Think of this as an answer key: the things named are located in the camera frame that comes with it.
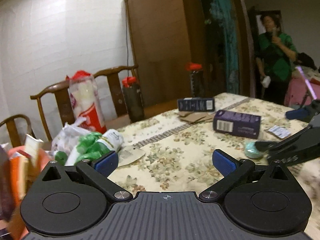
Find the woman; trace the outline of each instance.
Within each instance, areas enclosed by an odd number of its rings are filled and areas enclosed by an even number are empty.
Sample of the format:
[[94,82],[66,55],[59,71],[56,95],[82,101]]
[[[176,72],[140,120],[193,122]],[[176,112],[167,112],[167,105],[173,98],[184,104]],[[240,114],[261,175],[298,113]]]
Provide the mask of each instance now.
[[266,32],[259,35],[260,51],[256,61],[261,78],[271,78],[263,99],[283,105],[292,74],[291,62],[296,61],[297,50],[291,37],[280,32],[279,19],[275,15],[263,13],[260,19]]

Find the wall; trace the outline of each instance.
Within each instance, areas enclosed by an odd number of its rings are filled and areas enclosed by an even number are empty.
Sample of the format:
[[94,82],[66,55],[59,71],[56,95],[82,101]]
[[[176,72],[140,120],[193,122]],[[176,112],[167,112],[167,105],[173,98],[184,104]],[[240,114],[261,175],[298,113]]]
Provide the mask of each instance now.
[[[26,114],[35,135],[46,139],[37,103],[30,95],[76,70],[95,73],[126,64],[124,0],[0,3],[0,120]],[[129,64],[133,64],[130,41]],[[107,81],[98,78],[98,86],[105,118],[116,118]],[[53,95],[43,97],[43,108],[55,136],[62,124]],[[5,136],[5,128],[1,128],[0,142]]]
[[320,0],[245,0],[247,9],[281,10],[284,31],[320,66]]

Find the woman's hand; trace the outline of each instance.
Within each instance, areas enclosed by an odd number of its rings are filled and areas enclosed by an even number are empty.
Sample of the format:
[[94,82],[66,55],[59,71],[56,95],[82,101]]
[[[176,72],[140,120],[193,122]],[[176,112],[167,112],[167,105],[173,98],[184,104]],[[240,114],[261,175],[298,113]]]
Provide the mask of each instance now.
[[278,47],[282,45],[281,39],[279,37],[273,36],[272,43],[277,45]]

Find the wooden chair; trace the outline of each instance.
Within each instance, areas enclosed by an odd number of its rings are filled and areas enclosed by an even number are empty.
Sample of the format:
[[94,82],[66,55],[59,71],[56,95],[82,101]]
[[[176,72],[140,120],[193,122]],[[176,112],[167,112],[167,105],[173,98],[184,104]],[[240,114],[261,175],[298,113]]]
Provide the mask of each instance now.
[[16,115],[10,116],[9,118],[4,119],[0,123],[0,127],[3,126],[4,124],[7,125],[7,130],[8,130],[8,133],[9,133],[9,137],[10,137],[10,141],[11,141],[12,147],[18,147],[18,146],[21,146],[21,145],[24,144],[24,141],[23,141],[23,143],[21,143],[20,136],[19,136],[19,133],[18,133],[18,130],[17,130],[17,126],[16,126],[16,123],[14,121],[16,118],[25,119],[26,122],[27,122],[27,134],[30,134],[32,137],[35,137],[35,135],[34,135],[34,133],[32,131],[32,128],[31,128],[31,122],[30,122],[29,117],[27,117],[24,114],[16,114]]
[[[136,73],[137,68],[138,68],[137,65],[119,66],[119,67],[100,70],[93,75],[95,78],[99,76],[107,77],[112,101],[115,106],[117,116],[127,114],[127,108],[124,103],[124,97],[122,94],[118,74],[123,70],[127,70],[127,71],[131,71],[132,76],[137,77],[137,73]],[[66,122],[68,124],[72,124],[75,122],[75,118],[73,115],[72,106],[69,99],[68,88],[69,88],[69,81],[65,80],[65,81],[46,87],[37,95],[30,96],[31,100],[37,100],[41,121],[49,141],[52,140],[52,137],[51,137],[46,119],[44,117],[44,112],[41,104],[41,97],[48,93],[54,94],[57,105],[58,105],[58,110],[59,110],[62,125],[64,125]]]

